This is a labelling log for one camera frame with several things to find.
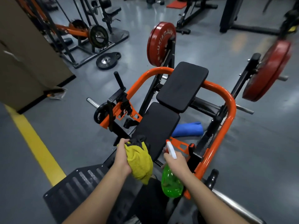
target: red mat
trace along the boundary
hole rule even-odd
[[[187,6],[186,2],[180,2],[180,1],[173,1],[172,3],[170,3],[169,5],[167,5],[167,8],[173,8],[173,9],[182,9],[185,8]]]

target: black padded seat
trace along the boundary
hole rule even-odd
[[[156,161],[180,120],[180,115],[153,102],[147,109],[144,117],[136,127],[132,138],[137,135],[146,136],[146,142],[150,144],[150,156]]]
[[[108,16],[114,17],[121,11],[121,7],[109,7],[105,11]]]
[[[183,113],[196,96],[208,73],[207,68],[180,62],[157,94],[157,100],[167,108]]]

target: hand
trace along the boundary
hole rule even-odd
[[[121,173],[128,176],[132,173],[132,169],[127,161],[127,153],[125,149],[125,143],[128,142],[130,139],[122,138],[117,146],[116,155],[113,166],[116,167]]]
[[[176,157],[177,158],[174,159],[170,154],[164,153],[164,159],[172,173],[183,181],[184,177],[192,173],[187,165],[186,158],[180,152],[176,151]]]

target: footplate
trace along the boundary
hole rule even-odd
[[[57,223],[62,223],[92,193],[108,170],[103,164],[78,168],[44,194]],[[132,176],[127,178],[107,223],[123,223],[141,186]]]

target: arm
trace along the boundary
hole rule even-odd
[[[191,173],[185,157],[180,152],[176,152],[176,156],[177,159],[173,159],[171,155],[164,153],[164,158],[172,173],[189,190],[207,224],[248,224]]]
[[[89,197],[63,222],[63,224],[102,224],[106,223],[110,211],[132,172],[124,147],[128,139],[121,139],[113,166],[97,185]]]

